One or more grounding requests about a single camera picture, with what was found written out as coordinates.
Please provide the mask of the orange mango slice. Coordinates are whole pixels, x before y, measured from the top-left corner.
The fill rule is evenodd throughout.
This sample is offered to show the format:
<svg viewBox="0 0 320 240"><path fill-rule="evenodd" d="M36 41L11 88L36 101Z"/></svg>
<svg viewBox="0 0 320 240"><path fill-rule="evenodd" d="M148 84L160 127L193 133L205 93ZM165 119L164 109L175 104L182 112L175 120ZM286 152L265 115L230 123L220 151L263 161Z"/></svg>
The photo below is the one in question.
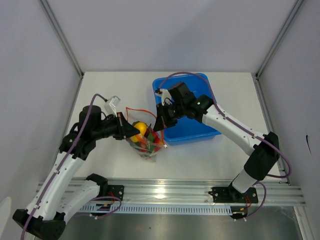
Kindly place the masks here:
<svg viewBox="0 0 320 240"><path fill-rule="evenodd" d="M134 122L133 126L139 130L139 134L132 136L130 140L134 143L142 141L145 133L147 132L148 126L141 121Z"/></svg>

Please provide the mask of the red lychee bunch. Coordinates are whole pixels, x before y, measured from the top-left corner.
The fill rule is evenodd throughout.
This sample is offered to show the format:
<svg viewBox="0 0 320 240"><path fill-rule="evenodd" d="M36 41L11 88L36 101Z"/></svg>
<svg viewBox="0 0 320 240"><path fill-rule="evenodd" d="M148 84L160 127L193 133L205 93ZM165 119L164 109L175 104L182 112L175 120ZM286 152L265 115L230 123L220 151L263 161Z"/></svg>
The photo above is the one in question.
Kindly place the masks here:
<svg viewBox="0 0 320 240"><path fill-rule="evenodd" d="M164 143L154 131L150 131L147 137L144 136L143 140L137 142L137 150L144 154L154 154L162 147L164 147Z"/></svg>

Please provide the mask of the green cucumber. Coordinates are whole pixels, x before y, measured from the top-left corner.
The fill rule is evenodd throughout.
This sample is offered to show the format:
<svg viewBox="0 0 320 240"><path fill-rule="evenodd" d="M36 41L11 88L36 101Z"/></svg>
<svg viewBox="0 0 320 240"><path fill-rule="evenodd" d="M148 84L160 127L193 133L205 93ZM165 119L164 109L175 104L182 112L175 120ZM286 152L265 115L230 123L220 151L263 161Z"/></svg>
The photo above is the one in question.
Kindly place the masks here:
<svg viewBox="0 0 320 240"><path fill-rule="evenodd" d="M150 133L147 137L131 137L128 142L138 154L145 155L151 155L157 152L163 146L162 140L156 134L152 133Z"/></svg>

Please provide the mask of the clear zip top bag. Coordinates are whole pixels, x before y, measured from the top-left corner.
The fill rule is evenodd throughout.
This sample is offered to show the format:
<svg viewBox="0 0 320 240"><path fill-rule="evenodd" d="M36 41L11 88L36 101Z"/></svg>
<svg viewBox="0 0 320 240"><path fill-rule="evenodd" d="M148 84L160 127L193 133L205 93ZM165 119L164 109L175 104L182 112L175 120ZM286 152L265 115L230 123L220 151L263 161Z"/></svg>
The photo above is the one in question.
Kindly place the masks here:
<svg viewBox="0 0 320 240"><path fill-rule="evenodd" d="M144 160L155 162L156 155L168 148L164 132L154 131L156 115L146 109L125 108L126 120L139 131L127 139L133 150Z"/></svg>

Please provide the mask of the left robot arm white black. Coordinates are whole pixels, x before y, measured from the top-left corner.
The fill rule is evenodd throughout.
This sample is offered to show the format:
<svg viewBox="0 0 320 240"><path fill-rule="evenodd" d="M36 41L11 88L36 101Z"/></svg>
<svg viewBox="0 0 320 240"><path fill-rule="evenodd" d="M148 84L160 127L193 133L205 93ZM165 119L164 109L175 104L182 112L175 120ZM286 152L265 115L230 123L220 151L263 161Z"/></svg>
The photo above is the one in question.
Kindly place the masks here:
<svg viewBox="0 0 320 240"><path fill-rule="evenodd" d="M102 117L99 106L85 106L79 113L78 122L63 138L52 170L41 189L26 208L14 212L12 219L23 233L30 233L41 240L57 240L68 221L89 201L121 202L120 197L110 194L108 179L95 173L90 174L70 197L62 197L98 140L113 137L121 141L139 133L122 112Z"/></svg>

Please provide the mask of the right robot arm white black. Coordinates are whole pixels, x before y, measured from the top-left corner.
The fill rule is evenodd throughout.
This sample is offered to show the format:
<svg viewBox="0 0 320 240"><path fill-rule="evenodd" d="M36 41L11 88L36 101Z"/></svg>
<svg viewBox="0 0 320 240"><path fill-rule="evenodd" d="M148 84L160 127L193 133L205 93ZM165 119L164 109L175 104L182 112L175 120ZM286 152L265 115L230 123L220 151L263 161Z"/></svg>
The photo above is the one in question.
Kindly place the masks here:
<svg viewBox="0 0 320 240"><path fill-rule="evenodd" d="M199 97L183 82L169 89L158 88L155 94L161 97L156 105L155 132L172 128L178 119L187 117L209 126L238 145L247 155L243 170L234 178L228 196L234 202L246 197L247 190L262 181L279 159L278 137L275 133L263 134L238 121L220 108L211 97Z"/></svg>

